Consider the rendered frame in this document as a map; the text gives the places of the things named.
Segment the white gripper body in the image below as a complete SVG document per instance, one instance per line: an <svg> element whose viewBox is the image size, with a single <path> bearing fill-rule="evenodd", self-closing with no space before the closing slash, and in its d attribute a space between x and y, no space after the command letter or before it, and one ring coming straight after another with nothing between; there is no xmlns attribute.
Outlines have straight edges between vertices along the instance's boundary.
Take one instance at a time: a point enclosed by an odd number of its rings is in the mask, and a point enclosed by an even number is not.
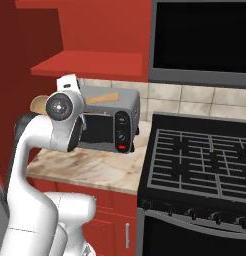
<svg viewBox="0 0 246 256"><path fill-rule="evenodd" d="M57 90L71 90L80 93L80 87L77 82L77 77L75 74L69 74L62 76L57 80Z"/></svg>

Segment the red base cabinet door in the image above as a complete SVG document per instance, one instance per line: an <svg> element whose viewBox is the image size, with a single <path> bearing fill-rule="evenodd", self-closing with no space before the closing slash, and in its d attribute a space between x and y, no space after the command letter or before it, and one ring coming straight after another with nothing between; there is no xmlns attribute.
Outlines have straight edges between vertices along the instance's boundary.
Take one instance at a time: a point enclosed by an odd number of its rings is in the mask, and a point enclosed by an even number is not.
<svg viewBox="0 0 246 256"><path fill-rule="evenodd" d="M129 223L129 249L125 247L125 224ZM86 240L97 256L135 256L136 218L98 212L83 226Z"/></svg>

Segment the grey toaster oven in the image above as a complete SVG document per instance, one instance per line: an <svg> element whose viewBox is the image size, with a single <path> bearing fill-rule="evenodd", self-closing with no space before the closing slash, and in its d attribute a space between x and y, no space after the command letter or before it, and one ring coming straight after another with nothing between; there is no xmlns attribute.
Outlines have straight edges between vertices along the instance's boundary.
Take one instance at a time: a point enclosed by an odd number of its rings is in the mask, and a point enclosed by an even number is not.
<svg viewBox="0 0 246 256"><path fill-rule="evenodd" d="M117 92L119 100L89 104L85 107L87 128L80 148L115 153L132 153L134 137L139 134L140 94L136 89L83 86L85 98Z"/></svg>

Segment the black microwave oven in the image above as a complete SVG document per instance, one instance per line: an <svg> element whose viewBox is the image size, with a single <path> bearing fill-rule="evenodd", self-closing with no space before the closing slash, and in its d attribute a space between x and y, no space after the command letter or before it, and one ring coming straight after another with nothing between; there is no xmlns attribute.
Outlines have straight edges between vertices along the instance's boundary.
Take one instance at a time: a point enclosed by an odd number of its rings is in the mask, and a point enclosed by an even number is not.
<svg viewBox="0 0 246 256"><path fill-rule="evenodd" d="M246 89L246 0L153 0L148 80Z"/></svg>

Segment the black gas stove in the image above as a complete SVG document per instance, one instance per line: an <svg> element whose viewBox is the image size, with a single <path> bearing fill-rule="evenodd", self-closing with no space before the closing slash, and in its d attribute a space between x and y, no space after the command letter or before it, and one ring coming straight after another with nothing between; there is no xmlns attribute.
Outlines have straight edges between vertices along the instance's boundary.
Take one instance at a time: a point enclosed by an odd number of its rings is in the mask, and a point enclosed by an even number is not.
<svg viewBox="0 0 246 256"><path fill-rule="evenodd" d="M144 210L143 200L152 208ZM172 216L166 204L174 206ZM246 217L246 121L154 113L137 193L135 256L246 256L240 217Z"/></svg>

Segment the red open wall cabinet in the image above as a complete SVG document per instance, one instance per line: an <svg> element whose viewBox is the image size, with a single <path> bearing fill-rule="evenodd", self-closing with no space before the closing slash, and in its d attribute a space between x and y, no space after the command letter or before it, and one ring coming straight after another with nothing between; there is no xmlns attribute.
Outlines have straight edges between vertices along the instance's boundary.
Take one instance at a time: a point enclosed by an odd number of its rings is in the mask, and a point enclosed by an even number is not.
<svg viewBox="0 0 246 256"><path fill-rule="evenodd" d="M16 0L19 9L55 9L63 49L31 73L146 82L151 0Z"/></svg>

